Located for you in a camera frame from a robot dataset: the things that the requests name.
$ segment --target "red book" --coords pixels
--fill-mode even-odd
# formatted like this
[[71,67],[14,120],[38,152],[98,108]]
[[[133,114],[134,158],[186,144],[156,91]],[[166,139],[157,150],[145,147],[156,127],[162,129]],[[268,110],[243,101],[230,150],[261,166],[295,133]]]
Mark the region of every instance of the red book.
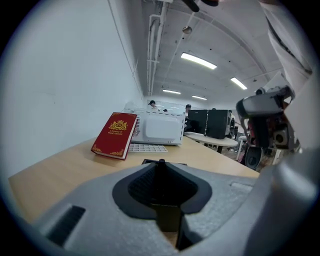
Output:
[[91,151],[106,157],[126,159],[136,123],[136,114],[114,112],[96,138]]

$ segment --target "desk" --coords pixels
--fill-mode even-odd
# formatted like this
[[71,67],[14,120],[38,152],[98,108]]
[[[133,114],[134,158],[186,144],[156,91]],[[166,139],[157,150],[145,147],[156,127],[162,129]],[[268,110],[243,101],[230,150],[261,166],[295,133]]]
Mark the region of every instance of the desk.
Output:
[[222,147],[235,147],[238,145],[237,141],[230,138],[211,138],[208,136],[204,136],[203,134],[195,133],[191,131],[185,132],[184,135],[196,142],[217,145],[218,146],[217,152],[220,154],[222,151]]
[[210,148],[183,137],[181,146],[166,153],[129,152],[126,160],[96,155],[90,139],[48,157],[11,176],[9,183],[22,216],[33,222],[78,185],[96,177],[141,165],[144,159],[185,163],[209,172],[257,177],[259,174]]

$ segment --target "white ceiling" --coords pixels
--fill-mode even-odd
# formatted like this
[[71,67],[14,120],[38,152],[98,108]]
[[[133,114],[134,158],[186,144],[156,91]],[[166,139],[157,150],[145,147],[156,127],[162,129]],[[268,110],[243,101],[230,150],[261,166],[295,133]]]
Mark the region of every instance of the white ceiling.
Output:
[[[282,67],[268,38],[266,18],[257,0],[227,0],[217,7],[200,2],[199,7],[200,12],[190,20],[192,12],[182,1],[174,0],[169,5],[153,95],[164,95],[162,89],[169,89],[181,92],[184,98],[195,95],[207,98],[211,104],[235,105],[277,72],[257,75]],[[186,25],[192,27],[191,34],[182,32]],[[211,70],[181,59],[183,52],[217,68]],[[230,81],[232,77],[243,82],[248,90]]]

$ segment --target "gold crown emblem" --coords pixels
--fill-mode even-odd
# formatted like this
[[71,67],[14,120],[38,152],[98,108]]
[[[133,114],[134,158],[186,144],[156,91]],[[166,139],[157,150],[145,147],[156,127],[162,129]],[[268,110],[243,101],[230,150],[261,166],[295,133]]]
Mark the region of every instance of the gold crown emblem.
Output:
[[113,124],[111,124],[109,126],[109,129],[111,130],[121,130],[124,131],[127,129],[127,122],[123,121],[123,120],[119,120],[119,121],[114,121]]

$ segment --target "black computer monitor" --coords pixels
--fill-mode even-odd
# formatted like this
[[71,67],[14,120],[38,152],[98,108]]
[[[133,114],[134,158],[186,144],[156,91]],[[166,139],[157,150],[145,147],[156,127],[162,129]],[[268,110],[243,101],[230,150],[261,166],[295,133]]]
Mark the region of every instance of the black computer monitor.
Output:
[[209,110],[206,123],[206,135],[223,139],[229,134],[231,113],[228,110]]
[[206,133],[208,110],[189,110],[188,121],[185,132],[194,132],[197,134]]

